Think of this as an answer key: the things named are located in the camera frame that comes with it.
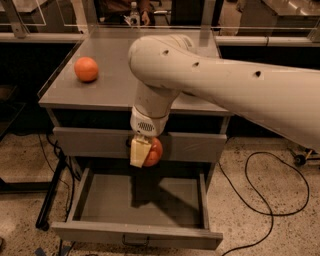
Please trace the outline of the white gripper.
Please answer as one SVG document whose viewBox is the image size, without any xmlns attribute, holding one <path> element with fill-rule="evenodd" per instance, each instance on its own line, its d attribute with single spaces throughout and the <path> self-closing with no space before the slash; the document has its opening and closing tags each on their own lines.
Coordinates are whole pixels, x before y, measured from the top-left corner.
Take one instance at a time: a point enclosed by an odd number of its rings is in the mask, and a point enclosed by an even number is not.
<svg viewBox="0 0 320 256">
<path fill-rule="evenodd" d="M 132 166 L 139 168 L 143 166 L 152 146 L 150 137 L 159 136 L 164 131 L 167 120 L 168 115 L 151 118 L 140 113 L 136 107 L 132 108 L 130 125 L 137 133 L 131 141 L 130 164 Z"/>
</svg>

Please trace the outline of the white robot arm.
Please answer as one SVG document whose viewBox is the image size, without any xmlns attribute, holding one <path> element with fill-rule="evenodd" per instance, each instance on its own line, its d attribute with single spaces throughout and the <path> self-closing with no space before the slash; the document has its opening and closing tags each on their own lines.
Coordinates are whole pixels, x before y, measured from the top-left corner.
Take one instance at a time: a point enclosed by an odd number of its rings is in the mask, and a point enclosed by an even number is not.
<svg viewBox="0 0 320 256">
<path fill-rule="evenodd" d="M 317 70 L 199 56 L 182 34 L 135 40 L 128 64 L 139 80 L 130 120 L 139 135 L 159 136 L 185 92 L 320 152 Z"/>
</svg>

